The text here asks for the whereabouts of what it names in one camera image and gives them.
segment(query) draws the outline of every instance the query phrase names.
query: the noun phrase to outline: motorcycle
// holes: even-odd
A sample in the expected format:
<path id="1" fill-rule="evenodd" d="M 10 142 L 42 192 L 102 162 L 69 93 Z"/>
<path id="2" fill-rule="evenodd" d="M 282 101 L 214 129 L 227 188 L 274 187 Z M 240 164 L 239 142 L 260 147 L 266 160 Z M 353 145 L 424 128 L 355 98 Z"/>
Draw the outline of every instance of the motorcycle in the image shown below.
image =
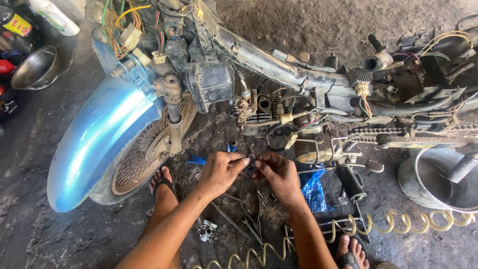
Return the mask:
<path id="1" fill-rule="evenodd" d="M 226 29 L 211 0 L 149 3 L 122 13 L 114 26 L 93 30 L 93 48 L 110 76 L 73 120 L 52 160 L 47 194 L 58 212 L 87 197 L 106 205 L 131 196 L 181 152 L 196 112 L 208 113 L 222 101 L 229 102 L 242 135 L 263 137 L 276 152 L 293 145 L 296 159 L 313 170 L 335 169 L 351 199 L 366 195 L 353 166 L 383 171 L 382 164 L 356 163 L 361 153 L 351 149 L 357 143 L 476 154 L 478 126 L 460 124 L 460 116 L 477 107 L 478 91 L 467 90 L 460 74 L 476 53 L 478 27 L 445 35 L 420 31 L 400 38 L 394 52 L 370 35 L 376 53 L 347 69 L 336 56 L 319 66 L 308 53 L 296 58 L 261 50 Z M 134 19 L 136 10 L 151 7 L 155 25 L 146 28 L 158 39 L 154 51 L 140 42 Z M 128 12 L 133 22 L 123 27 Z M 265 80 L 251 88 L 237 66 Z M 261 93 L 266 81 L 278 89 Z M 287 142 L 273 148 L 269 141 L 278 135 Z"/>

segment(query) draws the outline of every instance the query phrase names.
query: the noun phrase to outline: dirt floor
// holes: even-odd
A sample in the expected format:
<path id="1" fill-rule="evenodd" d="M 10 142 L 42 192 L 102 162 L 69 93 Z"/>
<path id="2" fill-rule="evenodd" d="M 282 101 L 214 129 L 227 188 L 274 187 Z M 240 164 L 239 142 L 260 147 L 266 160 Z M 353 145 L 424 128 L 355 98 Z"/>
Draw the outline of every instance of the dirt floor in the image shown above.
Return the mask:
<path id="1" fill-rule="evenodd" d="M 352 66 L 373 52 L 367 42 L 371 33 L 393 47 L 402 34 L 411 35 L 434 26 L 441 32 L 453 30 L 460 18 L 477 13 L 478 5 L 476 0 L 217 0 L 217 11 L 229 29 L 265 50 L 277 48 L 290 54 L 308 51 L 317 64 L 335 53 L 343 64 Z M 91 49 L 93 25 L 82 22 L 80 27 L 78 36 L 65 40 L 66 44 L 76 44 L 69 70 L 46 89 L 20 92 L 18 111 L 2 119 L 7 131 L 0 138 L 0 269 L 113 268 L 135 244 L 153 207 L 146 186 L 112 206 L 86 199 L 67 213 L 56 213 L 49 207 L 46 181 L 57 144 L 105 77 Z M 251 85 L 259 81 L 258 76 L 248 76 Z M 226 115 L 227 108 L 225 103 L 217 104 L 209 114 L 198 114 L 185 137 L 184 151 L 169 160 L 179 178 L 180 197 L 191 191 L 201 172 L 201 167 L 185 164 L 192 154 L 206 156 L 225 150 L 233 139 L 239 141 L 239 152 L 259 154 L 265 149 L 263 140 L 239 134 L 234 118 Z M 360 203 L 362 211 L 369 213 L 380 228 L 387 227 L 387 213 L 394 214 L 397 228 L 403 228 L 399 223 L 401 213 L 410 215 L 414 227 L 422 227 L 419 213 L 430 210 L 407 199 L 396 181 L 398 166 L 410 154 L 378 150 L 374 145 L 359 145 L 356 149 L 364 154 L 360 161 L 374 159 L 386 164 L 381 174 L 357 170 L 368 194 Z M 352 205 L 342 206 L 338 202 L 340 184 L 333 172 L 324 175 L 322 184 L 326 201 L 335 211 L 315 214 L 318 223 L 356 214 Z M 266 182 L 241 179 L 228 193 L 248 201 L 248 210 L 254 216 L 256 190 L 266 195 L 270 191 Z M 263 237 L 282 253 L 283 225 L 288 223 L 288 216 L 267 197 Z M 220 197 L 215 202 L 240 224 L 242 213 L 235 201 Z M 197 228 L 204 219 L 218 224 L 218 239 L 211 247 L 198 238 Z M 367 249 L 373 263 L 389 261 L 401 268 L 478 268 L 478 238 L 472 235 L 475 230 L 476 224 L 453 226 L 446 232 L 432 230 L 424 235 L 381 234 L 372 230 L 372 243 L 367 244 Z M 249 247 L 259 249 L 255 241 L 247 241 L 214 208 L 208 207 L 181 246 L 183 266 L 205 267 L 209 260 L 217 259 L 226 268 L 231 253 L 239 254 L 244 261 Z M 250 268 L 258 267 L 251 256 Z M 285 261 L 280 261 L 268 250 L 265 267 L 297 268 L 296 255 L 288 253 Z"/>

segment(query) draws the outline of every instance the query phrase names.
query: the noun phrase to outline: front wheel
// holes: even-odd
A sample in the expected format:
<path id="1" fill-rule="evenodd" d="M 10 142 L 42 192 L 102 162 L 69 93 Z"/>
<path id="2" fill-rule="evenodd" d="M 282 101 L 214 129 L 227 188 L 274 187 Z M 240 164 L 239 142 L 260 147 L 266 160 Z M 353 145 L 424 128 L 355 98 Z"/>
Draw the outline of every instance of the front wheel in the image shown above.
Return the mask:
<path id="1" fill-rule="evenodd" d="M 196 111 L 191 95 L 184 94 L 180 104 L 180 114 L 184 121 L 181 127 L 182 137 L 191 126 Z M 93 201 L 104 205 L 118 203 L 131 196 L 151 178 L 170 156 L 166 151 L 154 159 L 150 157 L 157 144 L 169 142 L 167 119 L 168 109 L 165 107 L 161 119 L 148 124 L 125 145 L 94 186 L 89 195 Z"/>

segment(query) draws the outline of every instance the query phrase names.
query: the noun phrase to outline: rear wheel rim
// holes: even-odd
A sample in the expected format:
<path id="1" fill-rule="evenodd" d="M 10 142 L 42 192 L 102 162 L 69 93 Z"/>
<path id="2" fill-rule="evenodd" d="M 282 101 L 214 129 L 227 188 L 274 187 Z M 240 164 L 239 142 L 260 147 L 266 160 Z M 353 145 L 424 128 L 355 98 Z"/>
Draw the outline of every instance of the rear wheel rim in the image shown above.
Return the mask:
<path id="1" fill-rule="evenodd" d="M 180 114 L 183 119 L 181 135 L 184 136 L 196 114 L 196 107 L 189 94 L 185 94 L 180 104 Z M 121 157 L 113 176 L 111 190 L 115 195 L 122 195 L 135 189 L 149 179 L 159 166 L 169 157 L 168 152 L 162 153 L 154 160 L 148 160 L 146 153 L 151 143 L 168 127 L 168 109 L 163 109 L 163 116 L 153 121 L 135 138 L 125 154 Z"/>

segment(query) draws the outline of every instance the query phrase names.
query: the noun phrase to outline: flip-flop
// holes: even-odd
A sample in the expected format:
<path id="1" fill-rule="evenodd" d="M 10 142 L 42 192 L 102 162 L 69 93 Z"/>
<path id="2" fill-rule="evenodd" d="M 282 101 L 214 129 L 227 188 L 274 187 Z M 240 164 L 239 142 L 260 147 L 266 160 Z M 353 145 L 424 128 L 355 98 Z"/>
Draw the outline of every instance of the flip-flop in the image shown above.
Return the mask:
<path id="1" fill-rule="evenodd" d="M 343 234 L 342 232 L 337 232 L 335 235 L 336 240 L 334 240 L 330 244 L 327 244 L 327 246 L 329 247 L 329 250 L 331 250 L 332 257 L 336 256 L 338 241 L 339 241 L 339 238 L 342 236 L 342 234 Z M 362 246 L 362 250 L 365 252 L 365 259 L 367 259 L 368 254 L 367 254 L 367 249 L 365 248 L 365 243 L 357 234 L 351 236 L 350 240 L 352 240 L 353 238 L 355 238 L 357 242 Z M 350 266 L 353 269 L 360 269 L 360 265 L 357 262 L 357 259 L 352 254 L 352 251 L 350 251 L 350 243 L 348 244 L 348 253 L 345 253 L 344 255 L 338 257 L 336 259 L 336 263 L 339 269 L 343 269 L 345 266 Z"/>
<path id="2" fill-rule="evenodd" d="M 160 176 L 158 178 L 158 180 L 156 181 L 153 189 L 152 189 L 152 197 L 153 197 L 154 201 L 156 202 L 156 191 L 158 190 L 159 185 L 164 184 L 164 185 L 168 186 L 168 188 L 173 192 L 174 196 L 176 197 L 176 200 L 178 200 L 178 202 L 179 202 L 178 196 L 176 194 L 176 187 L 175 187 L 176 186 L 176 177 L 174 176 L 174 172 L 171 170 L 171 168 L 169 168 L 167 166 L 165 166 L 165 167 L 168 168 L 168 170 L 169 170 L 169 174 L 171 175 L 172 183 L 166 177 Z"/>

